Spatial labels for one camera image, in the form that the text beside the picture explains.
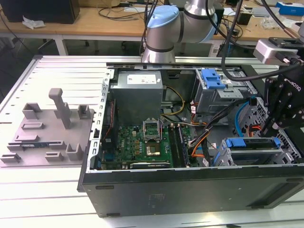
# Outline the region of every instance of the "blue cable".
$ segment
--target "blue cable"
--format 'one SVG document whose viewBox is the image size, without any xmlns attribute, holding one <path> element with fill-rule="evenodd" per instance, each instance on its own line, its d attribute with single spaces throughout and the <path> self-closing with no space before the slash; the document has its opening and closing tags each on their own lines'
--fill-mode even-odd
<svg viewBox="0 0 304 228">
<path fill-rule="evenodd" d="M 249 101 L 247 101 L 246 103 L 244 103 L 240 109 L 238 110 L 237 114 L 236 114 L 236 117 L 234 119 L 234 123 L 236 125 L 236 130 L 237 130 L 237 133 L 240 137 L 244 137 L 242 131 L 241 131 L 241 128 L 239 127 L 239 124 L 238 124 L 238 117 L 239 117 L 239 114 L 241 113 L 241 111 L 245 108 L 245 106 L 249 104 Z"/>
</svg>

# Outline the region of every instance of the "yellow wire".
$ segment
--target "yellow wire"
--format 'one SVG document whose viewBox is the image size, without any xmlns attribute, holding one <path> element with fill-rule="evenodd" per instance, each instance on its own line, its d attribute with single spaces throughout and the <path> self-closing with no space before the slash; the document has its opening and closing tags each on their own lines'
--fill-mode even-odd
<svg viewBox="0 0 304 228">
<path fill-rule="evenodd" d="M 177 115 L 179 113 L 181 113 L 183 110 L 184 110 L 184 107 L 185 107 L 185 101 L 184 99 L 182 98 L 182 96 L 179 94 L 179 92 L 177 92 L 175 89 L 173 89 L 172 87 L 170 86 L 167 86 L 169 89 L 173 90 L 181 99 L 182 101 L 182 106 L 180 108 L 180 110 L 178 110 L 177 112 L 174 112 L 174 113 L 168 113 L 168 114 L 161 114 L 161 115 Z"/>
</svg>

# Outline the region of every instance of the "label sticker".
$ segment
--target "label sticker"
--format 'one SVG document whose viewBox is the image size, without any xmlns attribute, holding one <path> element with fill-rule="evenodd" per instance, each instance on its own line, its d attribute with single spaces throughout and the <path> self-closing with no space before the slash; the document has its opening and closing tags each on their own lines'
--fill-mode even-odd
<svg viewBox="0 0 304 228">
<path fill-rule="evenodd" d="M 156 75 L 128 75 L 127 84 L 156 84 Z"/>
<path fill-rule="evenodd" d="M 209 167 L 209 162 L 204 158 L 203 159 L 203 164 L 206 166 L 206 167 Z"/>
<path fill-rule="evenodd" d="M 222 82 L 224 84 L 232 84 L 231 81 L 229 79 L 222 79 Z"/>
<path fill-rule="evenodd" d="M 195 106 L 191 106 L 191 113 L 196 114 L 196 107 Z"/>
<path fill-rule="evenodd" d="M 33 145 L 33 144 L 24 144 L 24 145 L 21 145 L 21 146 L 23 146 L 23 147 L 35 147 L 35 145 Z"/>
<path fill-rule="evenodd" d="M 211 147 L 209 147 L 208 149 L 212 150 L 212 149 L 216 149 L 216 148 L 217 148 L 217 144 L 211 143 Z"/>
</svg>

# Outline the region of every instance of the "desk leg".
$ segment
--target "desk leg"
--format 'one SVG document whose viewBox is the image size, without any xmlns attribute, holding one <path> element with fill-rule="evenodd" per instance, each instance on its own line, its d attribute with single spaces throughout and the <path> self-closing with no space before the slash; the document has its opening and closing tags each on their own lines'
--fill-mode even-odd
<svg viewBox="0 0 304 228">
<path fill-rule="evenodd" d="M 15 45 L 14 45 L 14 43 L 13 43 L 13 41 L 12 41 L 11 38 L 0 38 L 0 39 L 9 48 L 14 48 L 15 47 Z"/>
<path fill-rule="evenodd" d="M 94 48 L 95 48 L 95 55 L 97 55 L 99 52 L 98 40 L 94 40 Z"/>
<path fill-rule="evenodd" d="M 57 49 L 60 56 L 68 56 L 67 47 L 63 39 L 55 39 Z"/>
<path fill-rule="evenodd" d="M 216 57 L 219 52 L 219 47 L 222 45 L 223 40 L 214 39 L 211 41 L 211 48 L 208 57 Z"/>
</svg>

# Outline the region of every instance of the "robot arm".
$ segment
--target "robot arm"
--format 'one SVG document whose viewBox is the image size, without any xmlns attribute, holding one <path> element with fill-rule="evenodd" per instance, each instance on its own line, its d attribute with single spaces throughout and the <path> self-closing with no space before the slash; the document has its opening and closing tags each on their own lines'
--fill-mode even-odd
<svg viewBox="0 0 304 228">
<path fill-rule="evenodd" d="M 217 22 L 213 1 L 208 1 L 209 14 Z M 174 63 L 175 43 L 201 43 L 212 38 L 215 28 L 210 23 L 205 0 L 190 0 L 185 10 L 176 6 L 158 6 L 148 23 L 147 43 L 142 60 L 147 63 Z"/>
</svg>

